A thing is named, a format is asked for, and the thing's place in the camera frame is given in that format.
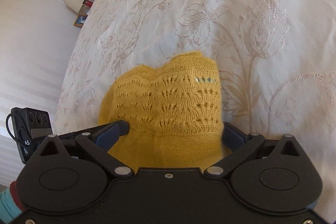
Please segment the mustard yellow knit garment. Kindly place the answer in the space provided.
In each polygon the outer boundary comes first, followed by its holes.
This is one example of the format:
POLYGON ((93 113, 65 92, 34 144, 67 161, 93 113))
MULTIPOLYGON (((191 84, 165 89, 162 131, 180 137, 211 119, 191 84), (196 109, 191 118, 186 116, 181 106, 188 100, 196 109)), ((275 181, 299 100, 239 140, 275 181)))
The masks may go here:
POLYGON ((223 159, 219 71, 200 52, 175 56, 159 68, 121 75, 101 103, 98 122, 123 120, 129 132, 109 154, 133 169, 205 169, 223 159))

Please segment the teal and red sleeve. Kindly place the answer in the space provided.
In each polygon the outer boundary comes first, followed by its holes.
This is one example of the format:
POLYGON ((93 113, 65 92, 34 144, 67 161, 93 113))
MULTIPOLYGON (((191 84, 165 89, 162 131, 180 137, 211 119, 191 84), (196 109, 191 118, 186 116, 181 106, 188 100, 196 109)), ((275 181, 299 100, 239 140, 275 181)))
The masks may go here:
POLYGON ((9 188, 0 193, 1 223, 12 223, 25 211, 17 192, 17 182, 13 181, 9 188))

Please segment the white floral bedspread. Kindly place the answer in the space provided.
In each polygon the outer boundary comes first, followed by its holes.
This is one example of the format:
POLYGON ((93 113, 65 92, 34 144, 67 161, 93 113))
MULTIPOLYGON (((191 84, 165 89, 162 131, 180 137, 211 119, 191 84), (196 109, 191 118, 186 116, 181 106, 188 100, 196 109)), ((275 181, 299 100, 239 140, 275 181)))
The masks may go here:
POLYGON ((119 75, 188 51, 217 62, 224 121, 297 138, 323 180, 315 211, 334 222, 335 0, 94 0, 55 131, 95 126, 119 75))

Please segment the red item on nightstand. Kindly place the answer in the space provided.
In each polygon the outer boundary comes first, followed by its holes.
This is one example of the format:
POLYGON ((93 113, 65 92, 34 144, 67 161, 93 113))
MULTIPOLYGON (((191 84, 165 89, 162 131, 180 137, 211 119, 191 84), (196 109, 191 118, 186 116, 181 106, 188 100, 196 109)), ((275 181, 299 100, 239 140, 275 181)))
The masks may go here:
POLYGON ((89 0, 84 0, 83 1, 83 7, 85 7, 86 9, 90 9, 93 5, 93 2, 92 1, 89 1, 89 0))

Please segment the white table lamp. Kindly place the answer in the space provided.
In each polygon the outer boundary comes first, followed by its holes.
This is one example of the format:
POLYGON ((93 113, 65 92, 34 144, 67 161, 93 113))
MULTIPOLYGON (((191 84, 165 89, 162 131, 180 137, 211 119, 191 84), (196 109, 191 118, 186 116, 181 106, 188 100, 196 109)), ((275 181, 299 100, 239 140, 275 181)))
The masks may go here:
POLYGON ((85 0, 64 0, 64 3, 74 12, 79 13, 84 1, 85 0))

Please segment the wooden picture frame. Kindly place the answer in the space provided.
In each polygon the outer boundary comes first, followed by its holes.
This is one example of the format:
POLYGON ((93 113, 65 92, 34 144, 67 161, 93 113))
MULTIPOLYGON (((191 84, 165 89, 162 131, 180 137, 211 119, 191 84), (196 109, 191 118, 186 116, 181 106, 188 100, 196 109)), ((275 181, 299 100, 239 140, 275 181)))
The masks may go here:
POLYGON ((82 27, 82 26, 84 26, 84 23, 85 23, 87 17, 88 17, 87 14, 79 14, 79 15, 77 16, 77 18, 75 19, 73 25, 74 25, 75 27, 82 27))

